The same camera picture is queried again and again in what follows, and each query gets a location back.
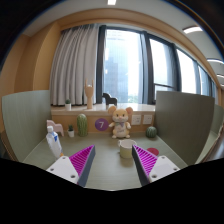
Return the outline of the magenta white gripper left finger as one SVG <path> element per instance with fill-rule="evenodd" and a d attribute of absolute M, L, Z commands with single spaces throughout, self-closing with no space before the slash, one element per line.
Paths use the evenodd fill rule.
<path fill-rule="evenodd" d="M 85 187 L 94 157 L 95 146 L 91 145 L 70 157 L 62 156 L 47 171 L 81 187 Z"/>

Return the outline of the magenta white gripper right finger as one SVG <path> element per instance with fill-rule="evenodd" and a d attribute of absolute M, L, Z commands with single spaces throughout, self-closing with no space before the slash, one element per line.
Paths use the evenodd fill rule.
<path fill-rule="evenodd" d="M 180 170 L 165 155 L 156 156 L 137 145 L 132 146 L 132 156 L 142 186 Z"/>

